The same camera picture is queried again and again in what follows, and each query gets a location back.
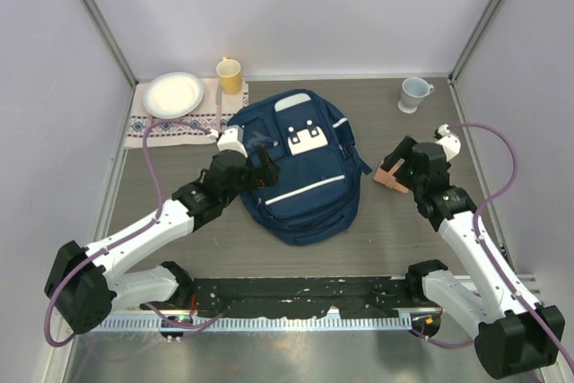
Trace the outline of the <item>navy blue student backpack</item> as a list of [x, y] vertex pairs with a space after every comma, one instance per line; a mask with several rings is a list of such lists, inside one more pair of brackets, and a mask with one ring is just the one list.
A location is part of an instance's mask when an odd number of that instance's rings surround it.
[[356, 147], [345, 114], [306, 89], [293, 89], [233, 115], [255, 167], [257, 147], [278, 166], [275, 185], [241, 195], [252, 219], [290, 246], [307, 246], [346, 231], [371, 172]]

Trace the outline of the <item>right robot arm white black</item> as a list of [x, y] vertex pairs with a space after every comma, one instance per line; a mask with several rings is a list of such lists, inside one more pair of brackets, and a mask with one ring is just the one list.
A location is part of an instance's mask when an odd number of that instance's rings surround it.
[[447, 133], [433, 143], [405, 137], [381, 169], [413, 194], [419, 214], [455, 251], [473, 289], [437, 261], [410, 267], [405, 296], [417, 307], [441, 306], [470, 336], [476, 356], [494, 379], [553, 365], [565, 319], [519, 280], [491, 240], [471, 197], [451, 185], [449, 167], [461, 142]]

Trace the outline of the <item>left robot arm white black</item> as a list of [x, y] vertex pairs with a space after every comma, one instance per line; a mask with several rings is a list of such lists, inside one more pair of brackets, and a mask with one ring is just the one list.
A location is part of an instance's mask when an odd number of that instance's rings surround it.
[[213, 156], [198, 179], [180, 187], [158, 209], [90, 246], [72, 240], [58, 251], [44, 292], [44, 328], [58, 312], [76, 335], [98, 326], [112, 311], [145, 302], [183, 309], [191, 298], [187, 273], [174, 264], [131, 273], [135, 264], [175, 239], [222, 215], [236, 196], [277, 183], [280, 168], [257, 147], [258, 162], [233, 150]]

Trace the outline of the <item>tan leather wallet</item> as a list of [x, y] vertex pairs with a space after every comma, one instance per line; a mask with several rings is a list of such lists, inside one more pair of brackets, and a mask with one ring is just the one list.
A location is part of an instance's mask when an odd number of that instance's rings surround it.
[[408, 194], [409, 189], [403, 185], [401, 185], [395, 177], [395, 173], [398, 169], [402, 166], [403, 162], [398, 161], [392, 168], [389, 170], [383, 169], [383, 161], [379, 164], [378, 168], [376, 169], [373, 181], [388, 188], [391, 190], [395, 190], [396, 192]]

